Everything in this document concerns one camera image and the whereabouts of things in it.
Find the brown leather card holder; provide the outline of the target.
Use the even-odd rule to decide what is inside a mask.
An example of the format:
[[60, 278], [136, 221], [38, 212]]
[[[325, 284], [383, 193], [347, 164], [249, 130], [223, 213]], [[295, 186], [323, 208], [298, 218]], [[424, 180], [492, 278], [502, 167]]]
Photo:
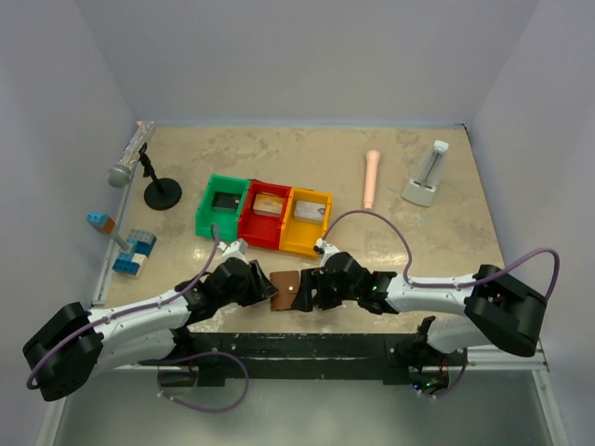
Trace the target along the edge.
[[291, 310], [298, 294], [300, 272], [298, 270], [272, 272], [270, 281], [277, 289], [276, 295], [271, 299], [271, 310]]

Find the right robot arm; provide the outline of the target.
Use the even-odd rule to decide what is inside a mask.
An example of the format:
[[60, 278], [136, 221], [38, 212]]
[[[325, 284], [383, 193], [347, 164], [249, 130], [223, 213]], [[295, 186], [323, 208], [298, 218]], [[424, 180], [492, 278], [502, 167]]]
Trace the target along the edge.
[[538, 291], [493, 265], [434, 284], [430, 278], [370, 271], [346, 252], [303, 270], [293, 290], [290, 308], [302, 312], [336, 308], [346, 300], [377, 315], [426, 311], [416, 337], [424, 349], [443, 355], [493, 345], [530, 358], [547, 308]]

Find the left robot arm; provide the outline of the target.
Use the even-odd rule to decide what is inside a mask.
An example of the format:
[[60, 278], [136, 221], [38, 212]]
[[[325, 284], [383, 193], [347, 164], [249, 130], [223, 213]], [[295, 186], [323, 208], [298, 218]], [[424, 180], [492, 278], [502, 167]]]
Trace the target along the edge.
[[46, 401], [60, 400], [93, 374], [143, 361], [165, 363], [174, 333], [212, 318], [235, 303], [255, 305], [277, 295], [256, 260], [229, 258], [174, 289], [136, 305], [104, 310], [79, 302], [63, 306], [23, 346], [31, 371], [26, 387]]

